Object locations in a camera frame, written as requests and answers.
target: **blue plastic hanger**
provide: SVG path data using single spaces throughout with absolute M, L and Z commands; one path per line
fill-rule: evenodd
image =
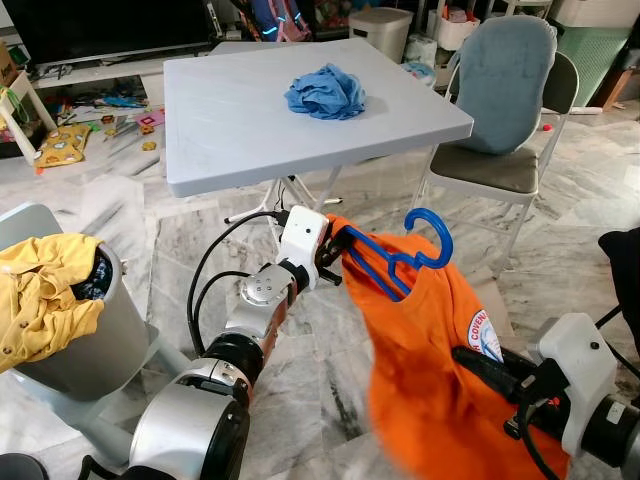
M 453 240 L 451 238 L 451 234 L 447 229 L 447 226 L 444 224 L 442 219 L 432 212 L 431 210 L 427 210 L 426 208 L 414 208 L 411 210 L 404 219 L 404 228 L 408 231 L 413 230 L 413 227 L 416 223 L 417 219 L 422 219 L 427 221 L 435 231 L 438 233 L 440 237 L 440 256 L 438 258 L 431 258 L 426 256 L 422 252 L 417 252 L 415 257 L 412 257 L 408 253 L 389 253 L 376 242 L 374 242 L 367 235 L 362 233 L 361 231 L 353 228 L 350 225 L 347 225 L 345 231 L 358 240 L 362 241 L 365 245 L 367 245 L 371 250 L 380 255 L 388 265 L 389 278 L 396 284 L 396 286 L 402 291 L 404 295 L 409 295 L 411 293 L 411 289 L 402 281 L 400 278 L 396 276 L 396 265 L 399 262 L 406 263 L 410 265 L 415 270 L 420 270 L 422 267 L 428 268 L 442 268 L 451 259 L 451 255 L 453 254 Z M 351 247 L 349 249 L 349 253 L 353 257 L 360 267 L 369 275 L 378 286 L 387 294 L 391 300 L 394 302 L 399 302 L 402 300 L 393 289 L 387 285 L 382 278 L 375 272 L 375 270 L 369 265 L 365 260 L 360 256 L 358 252 L 356 252 L 355 248 Z

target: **crumpled blue shirt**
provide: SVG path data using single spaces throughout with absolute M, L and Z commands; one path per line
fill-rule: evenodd
M 296 78 L 284 96 L 292 112 L 323 120 L 346 120 L 364 112 L 366 94 L 355 76 L 329 63 L 315 73 Z

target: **gray laundry bin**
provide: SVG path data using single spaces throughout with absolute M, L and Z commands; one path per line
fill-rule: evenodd
M 107 245 L 98 250 L 113 269 L 104 310 L 94 334 L 72 340 L 67 348 L 44 360 L 14 367 L 74 400 L 97 400 L 125 385 L 142 367 L 149 336 L 122 282 L 122 266 Z

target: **green basket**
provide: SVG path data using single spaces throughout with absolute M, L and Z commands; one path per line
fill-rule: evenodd
M 575 106 L 585 107 L 631 34 L 630 28 L 564 27 L 558 25 L 558 50 L 578 70 Z

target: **television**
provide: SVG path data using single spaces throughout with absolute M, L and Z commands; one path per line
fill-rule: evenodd
M 33 63 L 55 65 L 209 43 L 206 0 L 3 0 Z

